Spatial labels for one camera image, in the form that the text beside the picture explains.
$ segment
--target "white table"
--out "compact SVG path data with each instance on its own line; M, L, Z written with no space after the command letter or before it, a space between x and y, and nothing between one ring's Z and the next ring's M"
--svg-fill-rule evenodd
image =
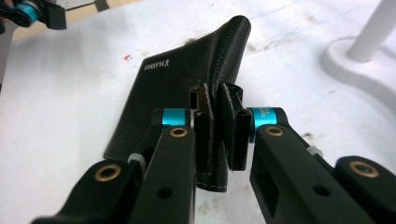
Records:
M377 4L146 0L13 42L0 93L0 223L58 212L102 159L142 60L239 14L252 24L236 81L244 105L283 107L331 165L359 155L396 173L396 112L319 64L326 46L357 35ZM386 43L393 52L395 39ZM263 223L248 182L252 149L248 170L230 173L227 193L197 190L196 223Z

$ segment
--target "black textured object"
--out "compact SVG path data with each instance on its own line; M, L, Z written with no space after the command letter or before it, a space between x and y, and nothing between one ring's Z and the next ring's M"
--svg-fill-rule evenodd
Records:
M228 167L244 171L247 166L251 113L242 106L243 90L230 83L221 83L222 134Z
M233 17L210 35L143 61L105 158L126 161L149 128L152 110L189 108L192 86L208 84L216 111L218 85L235 83L249 32L247 18ZM209 172L197 174L197 186L224 192L228 168L223 143L217 139Z
M209 172L211 154L215 143L215 116L210 102L210 92L206 84L191 88L190 109L195 110L193 121L197 148L196 171L197 173L207 173Z

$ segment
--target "metal screw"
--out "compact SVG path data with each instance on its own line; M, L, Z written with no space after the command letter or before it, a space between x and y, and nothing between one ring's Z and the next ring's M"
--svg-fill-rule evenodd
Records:
M281 136L283 135L283 130L281 130L280 128L277 127L268 127L265 129L266 133L269 133L273 136Z
M96 171L95 179L100 182L107 182L119 176L120 173L121 168L117 164L108 164Z
M379 176L379 172L370 164L362 161L352 161L349 168L358 175L375 178Z
M171 130L170 134L174 137L184 137L187 135L187 130L184 128L175 128Z

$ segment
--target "white support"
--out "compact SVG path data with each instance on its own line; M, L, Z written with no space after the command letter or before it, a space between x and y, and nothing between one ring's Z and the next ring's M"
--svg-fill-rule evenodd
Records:
M396 1L383 0L361 31L348 55L361 63L371 61L396 26Z

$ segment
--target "black plastic part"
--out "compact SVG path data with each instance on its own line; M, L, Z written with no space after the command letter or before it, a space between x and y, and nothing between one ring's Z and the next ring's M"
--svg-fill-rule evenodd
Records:
M281 107L274 107L273 108L276 113L276 120L278 125L282 125L288 128L291 133L305 146L305 148L309 147L309 144L305 142L305 140L294 131L293 128L289 125L288 116L286 115L285 111Z
M242 106L243 90L230 83L221 83L222 136L228 166L244 171L247 165L251 113Z
M360 175L351 168L352 162L362 162ZM377 176L370 177L374 168ZM396 221L396 176L374 161L362 157L350 156L337 161L334 176L348 193L358 202L376 223L394 223Z
M187 134L174 137L173 129ZM172 126L161 134L127 223L193 223L195 204L195 133Z
M109 181L98 181L98 170L111 164L120 167L120 174ZM141 181L136 161L100 161L78 181L57 215L38 218L33 224L123 224L134 208Z
M0 2L0 17L14 21L15 24L21 27L29 27L32 24L32 20L25 12L15 7L10 7L4 2ZM4 24L2 22L0 23L0 27L4 27Z
M64 8L45 1L44 17L40 21L44 22L49 29L64 30L66 29L66 14Z
M98 12L105 11L110 8L106 0L96 0L95 5L96 9L98 9Z
M255 124L254 115L253 115L253 108L247 107L247 110L250 111L250 114L251 114L250 131L248 134L248 136L249 136L248 141L249 141L249 143L254 143L254 138L255 138L255 134L256 134L256 124Z
M334 168L332 168L329 163L323 160L323 158L318 153L313 155L313 157L318 161L318 163L322 165L325 170L327 170L330 175L334 176Z
M152 154L157 146L162 130L163 109L154 109L151 114L151 125L136 151L136 153L141 154L145 158L146 164L149 164L151 161Z
M2 22L0 22L0 35L2 35L6 31L6 27Z
M209 154L214 142L215 118L210 104L209 89L206 84L190 89L190 109L193 113L194 130L196 132L196 169L197 172L208 172Z
M283 133L269 134L275 127ZM374 223L288 128L262 125L250 173L260 208L271 223Z
M23 0L12 0L12 4L16 6L17 4L23 2Z

